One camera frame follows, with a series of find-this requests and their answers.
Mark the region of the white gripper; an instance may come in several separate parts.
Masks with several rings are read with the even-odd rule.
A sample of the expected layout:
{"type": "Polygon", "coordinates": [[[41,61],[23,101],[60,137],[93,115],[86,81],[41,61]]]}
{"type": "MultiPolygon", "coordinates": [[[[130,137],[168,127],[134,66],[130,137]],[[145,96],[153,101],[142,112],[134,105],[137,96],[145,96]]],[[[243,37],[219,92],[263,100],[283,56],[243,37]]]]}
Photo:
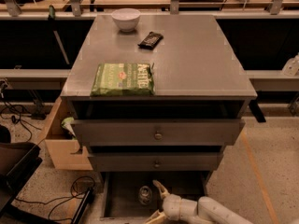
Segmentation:
{"type": "Polygon", "coordinates": [[[153,180],[152,183],[160,193],[164,211],[155,211],[144,221],[144,224],[164,224],[168,219],[189,222],[193,217],[198,216],[198,202],[170,194],[167,188],[158,180],[153,180]]]}

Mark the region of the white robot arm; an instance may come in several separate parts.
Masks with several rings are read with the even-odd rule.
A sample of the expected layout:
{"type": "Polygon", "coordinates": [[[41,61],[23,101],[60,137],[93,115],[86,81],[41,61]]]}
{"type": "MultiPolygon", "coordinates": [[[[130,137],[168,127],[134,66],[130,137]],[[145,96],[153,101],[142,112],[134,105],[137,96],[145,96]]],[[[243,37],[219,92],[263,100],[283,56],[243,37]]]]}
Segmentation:
{"type": "Polygon", "coordinates": [[[158,180],[153,180],[153,185],[163,200],[162,211],[156,210],[144,224],[164,224],[167,220],[187,224],[253,224],[207,196],[192,201],[171,194],[158,180]]]}

